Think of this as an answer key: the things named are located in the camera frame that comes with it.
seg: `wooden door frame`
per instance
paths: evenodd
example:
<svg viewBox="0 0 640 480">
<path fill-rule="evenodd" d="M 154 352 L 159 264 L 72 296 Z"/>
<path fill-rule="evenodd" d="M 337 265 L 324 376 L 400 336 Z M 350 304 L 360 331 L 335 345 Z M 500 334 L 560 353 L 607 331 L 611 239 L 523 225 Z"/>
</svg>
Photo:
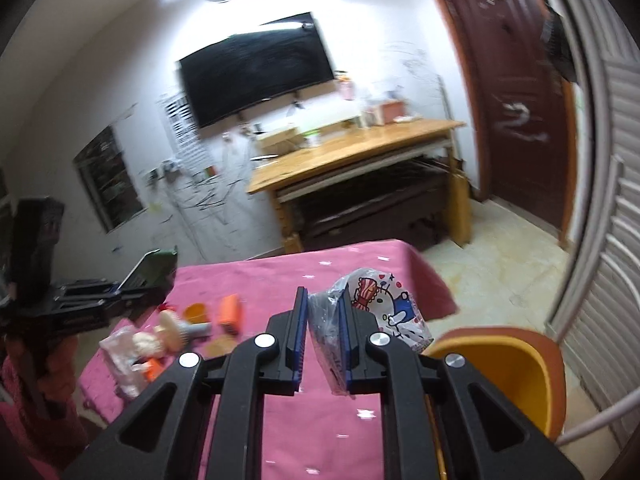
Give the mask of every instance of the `wooden door frame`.
<svg viewBox="0 0 640 480">
<path fill-rule="evenodd" d="M 474 138 L 476 140 L 476 150 L 478 150 L 478 173 L 479 185 L 477 200 L 484 202 L 491 196 L 491 161 L 488 149 L 488 126 L 484 110 L 482 107 L 482 95 L 480 88 L 480 76 L 478 68 L 473 61 L 473 53 L 464 32 L 462 21 L 458 16 L 453 2 L 447 0 L 435 0 L 441 14 L 446 22 L 447 30 L 453 40 L 456 55 L 462 76 L 465 80 L 466 94 L 469 98 L 471 115 L 474 120 Z M 569 243 L 567 239 L 568 229 L 574 210 L 575 185 L 577 177 L 577 124 L 575 119 L 575 102 L 572 86 L 563 81 L 562 93 L 564 94 L 564 107 L 566 113 L 566 126 L 568 131 L 568 161 L 567 161 L 567 181 L 564 194 L 564 209 L 562 212 L 562 225 L 559 230 L 558 244 L 567 249 Z"/>
</svg>

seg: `white louvered door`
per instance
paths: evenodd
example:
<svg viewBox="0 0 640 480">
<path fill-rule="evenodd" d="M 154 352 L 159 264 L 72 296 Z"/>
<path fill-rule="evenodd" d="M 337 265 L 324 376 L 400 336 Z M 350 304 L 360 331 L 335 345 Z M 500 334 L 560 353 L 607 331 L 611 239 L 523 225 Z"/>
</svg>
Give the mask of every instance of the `white louvered door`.
<svg viewBox="0 0 640 480">
<path fill-rule="evenodd" d="M 607 0 L 569 1 L 594 96 L 594 186 L 582 245 L 549 326 L 604 409 L 640 386 L 640 50 Z M 620 444 L 639 422 L 635 409 L 612 425 Z"/>
</svg>

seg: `orange toy cup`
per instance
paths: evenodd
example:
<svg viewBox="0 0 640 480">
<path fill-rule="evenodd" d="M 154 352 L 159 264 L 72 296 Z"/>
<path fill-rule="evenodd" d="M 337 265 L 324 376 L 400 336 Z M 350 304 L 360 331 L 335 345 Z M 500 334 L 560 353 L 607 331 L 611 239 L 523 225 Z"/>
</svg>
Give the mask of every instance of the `orange toy cup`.
<svg viewBox="0 0 640 480">
<path fill-rule="evenodd" d="M 204 303 L 194 303 L 188 306 L 182 317 L 189 323 L 208 323 L 207 306 Z"/>
</svg>

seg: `orange sponge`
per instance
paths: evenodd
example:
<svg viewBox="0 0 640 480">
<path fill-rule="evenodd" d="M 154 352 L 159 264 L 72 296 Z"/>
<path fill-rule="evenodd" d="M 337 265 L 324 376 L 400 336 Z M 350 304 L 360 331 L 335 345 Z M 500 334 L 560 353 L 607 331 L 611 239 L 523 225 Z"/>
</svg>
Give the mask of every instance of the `orange sponge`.
<svg viewBox="0 0 640 480">
<path fill-rule="evenodd" d="M 218 309 L 218 324 L 229 334 L 235 335 L 240 332 L 242 325 L 240 296 L 232 294 L 222 298 Z"/>
</svg>

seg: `toy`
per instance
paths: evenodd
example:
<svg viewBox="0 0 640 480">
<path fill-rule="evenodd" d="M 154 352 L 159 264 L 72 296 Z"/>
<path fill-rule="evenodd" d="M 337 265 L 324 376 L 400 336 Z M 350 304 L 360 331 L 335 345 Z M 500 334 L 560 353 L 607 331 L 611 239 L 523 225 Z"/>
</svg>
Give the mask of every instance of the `toy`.
<svg viewBox="0 0 640 480">
<path fill-rule="evenodd" d="M 211 323 L 187 323 L 175 312 L 163 310 L 158 314 L 158 325 L 154 331 L 169 351 L 179 352 L 192 339 L 209 335 Z"/>
<path fill-rule="evenodd" d="M 133 342 L 135 327 L 127 325 L 117 329 L 100 341 L 102 359 L 116 382 L 120 397 L 132 400 L 146 388 L 143 370 L 136 363 L 140 354 Z"/>
<path fill-rule="evenodd" d="M 164 372 L 164 367 L 160 364 L 158 359 L 149 359 L 142 365 L 144 367 L 145 379 L 152 383 L 159 375 Z"/>
<path fill-rule="evenodd" d="M 204 303 L 193 303 L 182 313 L 182 317 L 189 323 L 208 323 L 207 306 Z"/>
<path fill-rule="evenodd" d="M 218 312 L 218 324 L 229 334 L 236 335 L 240 332 L 242 324 L 240 296 L 231 294 L 222 298 Z"/>
<path fill-rule="evenodd" d="M 159 358 L 164 357 L 166 350 L 156 334 L 136 332 L 133 337 L 133 345 L 140 357 Z"/>
</svg>

